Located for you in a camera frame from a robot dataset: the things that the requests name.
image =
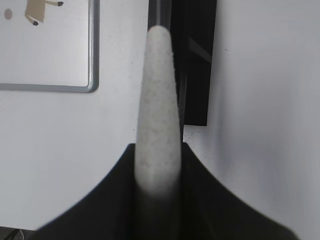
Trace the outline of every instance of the black object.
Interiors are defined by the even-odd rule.
[[[181,135],[183,125],[206,126],[216,0],[172,1],[171,26]]]
[[[14,229],[4,238],[4,240],[13,240],[19,231],[20,229]]]
[[[28,239],[133,239],[134,155],[135,145],[130,144],[92,192]],[[297,240],[297,237],[230,193],[184,143],[180,239]]]

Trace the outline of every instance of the white cylindrical object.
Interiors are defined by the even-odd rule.
[[[148,31],[135,148],[137,239],[177,239],[181,142],[171,35]]]

